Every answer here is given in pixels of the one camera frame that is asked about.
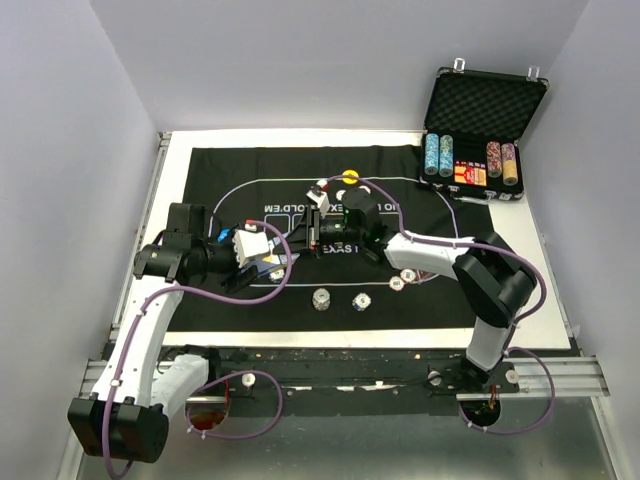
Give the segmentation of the blue yellow card box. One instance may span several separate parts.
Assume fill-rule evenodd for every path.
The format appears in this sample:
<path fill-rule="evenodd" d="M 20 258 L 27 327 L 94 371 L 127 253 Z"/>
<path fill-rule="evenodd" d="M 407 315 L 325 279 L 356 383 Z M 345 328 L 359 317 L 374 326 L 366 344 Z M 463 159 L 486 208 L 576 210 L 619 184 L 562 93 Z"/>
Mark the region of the blue yellow card box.
<path fill-rule="evenodd" d="M 256 266 L 259 272 L 268 272 L 279 266 L 283 269 L 286 268 L 289 261 L 284 249 L 280 247 L 281 241 L 277 238 L 272 238 L 268 241 L 268 244 L 270 247 L 270 254 L 263 257 L 251 258 L 248 261 L 246 268 L 249 266 Z"/>

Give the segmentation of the grey white chip bottom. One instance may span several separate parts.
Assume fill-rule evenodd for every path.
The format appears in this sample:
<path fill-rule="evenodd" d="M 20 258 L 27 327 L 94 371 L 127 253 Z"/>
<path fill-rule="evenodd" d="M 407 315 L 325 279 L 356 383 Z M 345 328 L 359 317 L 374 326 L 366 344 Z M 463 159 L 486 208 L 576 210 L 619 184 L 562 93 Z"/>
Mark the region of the grey white chip bottom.
<path fill-rule="evenodd" d="M 269 274 L 269 279 L 273 282 L 278 282 L 284 277 L 283 270 L 275 270 Z"/>

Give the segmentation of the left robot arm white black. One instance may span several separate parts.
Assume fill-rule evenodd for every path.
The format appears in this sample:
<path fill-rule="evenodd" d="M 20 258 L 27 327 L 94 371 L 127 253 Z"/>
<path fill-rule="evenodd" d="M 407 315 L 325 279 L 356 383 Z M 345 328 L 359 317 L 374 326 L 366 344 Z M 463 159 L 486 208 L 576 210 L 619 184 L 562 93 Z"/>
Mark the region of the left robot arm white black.
<path fill-rule="evenodd" d="M 129 303 L 108 363 L 89 396 L 73 399 L 68 409 L 85 454 L 153 463 L 189 394 L 209 395 L 220 387 L 219 355 L 204 347 L 188 347 L 164 378 L 154 376 L 184 287 L 209 273 L 237 280 L 270 251 L 255 225 L 235 227 L 220 241 L 208 230 L 204 206 L 173 203 L 165 229 L 136 254 Z"/>

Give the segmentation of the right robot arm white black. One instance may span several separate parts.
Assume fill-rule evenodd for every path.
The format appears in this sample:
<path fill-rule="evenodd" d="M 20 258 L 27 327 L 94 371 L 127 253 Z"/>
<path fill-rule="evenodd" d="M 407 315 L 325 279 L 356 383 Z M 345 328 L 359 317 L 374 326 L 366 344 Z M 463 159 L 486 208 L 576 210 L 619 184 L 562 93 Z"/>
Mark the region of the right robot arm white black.
<path fill-rule="evenodd" d="M 312 187 L 307 200 L 304 213 L 287 236 L 293 252 L 319 256 L 326 245 L 352 244 L 378 265 L 457 281 L 475 315 L 459 370 L 461 382 L 474 392 L 494 383 L 517 316 L 541 284 L 533 266 L 496 233 L 449 239 L 419 237 L 402 226 L 392 230 L 382 220 L 371 193 L 362 187 L 343 193 L 340 216 L 330 213 L 327 192 L 320 187 Z"/>

